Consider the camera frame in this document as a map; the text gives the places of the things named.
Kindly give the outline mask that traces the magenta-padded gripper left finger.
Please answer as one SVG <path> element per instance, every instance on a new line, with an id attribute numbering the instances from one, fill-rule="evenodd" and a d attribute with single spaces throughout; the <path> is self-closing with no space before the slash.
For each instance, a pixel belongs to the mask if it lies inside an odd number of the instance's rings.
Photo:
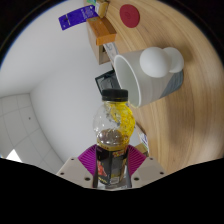
<path id="1" fill-rule="evenodd" d="M 90 146 L 78 157 L 70 157 L 57 172 L 57 176 L 84 188 L 96 188 L 96 146 Z"/>

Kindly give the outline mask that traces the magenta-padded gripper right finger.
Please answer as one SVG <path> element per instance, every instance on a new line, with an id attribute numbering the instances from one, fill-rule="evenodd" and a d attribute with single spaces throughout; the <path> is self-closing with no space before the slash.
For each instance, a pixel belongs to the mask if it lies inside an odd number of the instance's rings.
<path id="1" fill-rule="evenodd" d="M 165 170 L 153 157 L 147 157 L 129 145 L 127 154 L 126 183 L 128 188 L 140 188 L 166 175 Z"/>

